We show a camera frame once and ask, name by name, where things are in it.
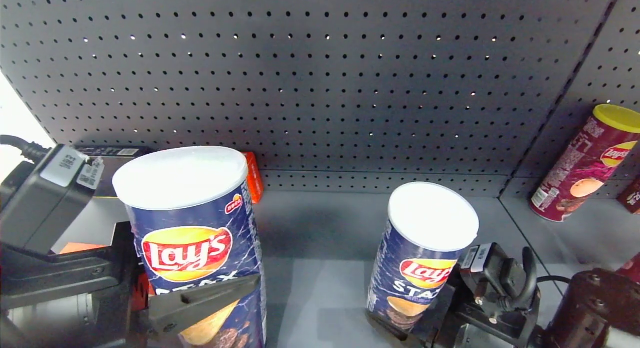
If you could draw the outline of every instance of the chip can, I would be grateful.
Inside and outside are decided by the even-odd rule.
[[[640,138],[640,113],[599,104],[529,201],[542,218],[562,222],[597,191]]]
[[[396,188],[377,250],[366,308],[411,330],[478,234],[478,216],[462,196],[430,182]]]
[[[133,159],[114,175],[155,294],[263,274],[247,161],[226,147],[184,147]],[[265,345],[265,285],[178,335],[183,346]]]

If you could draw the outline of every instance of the red box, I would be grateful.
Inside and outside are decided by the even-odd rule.
[[[242,152],[246,158],[246,163],[249,167],[249,174],[246,177],[246,183],[249,186],[249,192],[251,193],[251,200],[254,204],[258,204],[263,197],[263,180],[260,178],[260,170],[258,169],[258,163],[256,162],[256,155],[253,152]]]
[[[617,201],[631,213],[640,213],[640,177],[637,177],[617,196]]]

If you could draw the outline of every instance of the gray pegboard wall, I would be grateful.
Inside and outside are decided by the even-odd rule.
[[[611,102],[640,111],[640,0],[617,0],[586,60],[526,155],[516,177],[546,175],[596,104]],[[612,179],[640,173],[638,147]]]
[[[391,193],[412,181],[441,184],[467,197],[498,197],[505,175],[410,174],[378,172],[318,172],[263,170],[262,182],[268,190],[348,191],[350,193]]]
[[[504,177],[609,0],[0,1],[2,72],[59,142]]]

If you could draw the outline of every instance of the red lay's logo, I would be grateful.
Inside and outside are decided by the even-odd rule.
[[[231,202],[226,203],[224,206],[224,212],[226,214],[231,213],[232,211],[238,209],[242,205],[242,195],[236,194],[233,196],[233,200]]]
[[[455,259],[405,259],[400,262],[400,273],[411,284],[420,288],[437,288],[447,281]]]
[[[226,227],[173,227],[150,232],[142,239],[146,265],[160,277],[186,282],[206,277],[229,257],[233,239]]]
[[[634,147],[635,141],[627,141],[626,143],[614,145],[602,153],[600,160],[606,166],[618,166],[622,160],[629,154],[629,150]]]

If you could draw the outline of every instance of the lay's stax chip can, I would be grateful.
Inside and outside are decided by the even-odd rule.
[[[154,152],[113,177],[156,294],[263,274],[247,161],[225,147]],[[265,346],[265,280],[178,335],[183,346]]]
[[[478,216],[455,191],[429,182],[396,188],[388,209],[366,308],[411,330],[478,234]]]

